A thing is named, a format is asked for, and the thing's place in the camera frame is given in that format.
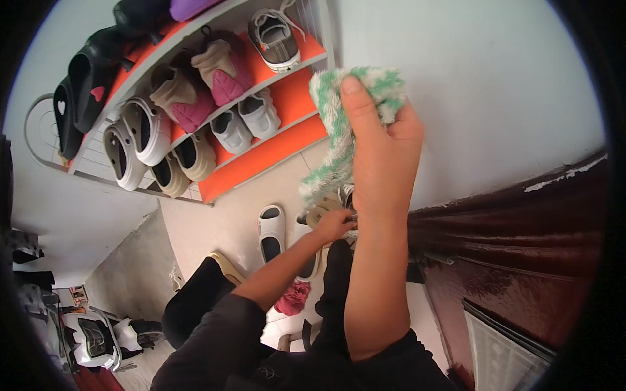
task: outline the green and white cloth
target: green and white cloth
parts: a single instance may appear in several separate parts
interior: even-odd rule
[[[331,147],[320,167],[300,182],[300,195],[308,210],[328,192],[353,183],[354,133],[341,105],[339,87],[351,74],[361,80],[374,100],[381,123],[386,127],[396,120],[396,113],[406,101],[404,81],[397,69],[372,68],[330,69],[318,72],[309,82],[313,103],[331,139]]]

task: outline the heart decoration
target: heart decoration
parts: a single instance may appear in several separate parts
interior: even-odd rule
[[[59,114],[61,115],[65,114],[65,102],[64,101],[58,101],[56,103],[56,108],[59,109]]]

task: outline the scooter headlight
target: scooter headlight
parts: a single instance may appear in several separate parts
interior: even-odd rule
[[[78,325],[87,338],[87,353],[91,358],[102,356],[106,352],[106,340],[96,322],[87,319],[79,319]]]

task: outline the black pants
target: black pants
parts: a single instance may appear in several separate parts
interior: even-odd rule
[[[352,251],[345,240],[333,243],[328,252],[324,274],[324,294],[315,305],[323,318],[322,328],[311,345],[315,350],[332,350],[348,356],[344,333],[344,307],[352,269]],[[167,303],[163,314],[163,333],[175,348],[180,348],[202,315],[211,311],[222,297],[235,288],[223,275],[218,263],[209,256]],[[275,349],[259,343],[259,354],[268,357]]]

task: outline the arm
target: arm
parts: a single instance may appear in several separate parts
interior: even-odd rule
[[[359,215],[344,328],[350,356],[364,360],[407,334],[407,213],[423,126],[410,104],[387,130],[358,79],[343,80],[341,101],[356,135],[354,207]]]
[[[354,222],[350,210],[326,213],[313,232],[268,262],[215,305],[155,375],[151,390],[222,389],[231,373],[250,367],[265,326],[265,313],[322,246]]]
[[[326,213],[313,232],[266,263],[232,293],[248,298],[267,312],[280,299],[307,261],[324,245],[338,240],[356,223],[344,223],[350,209]]]

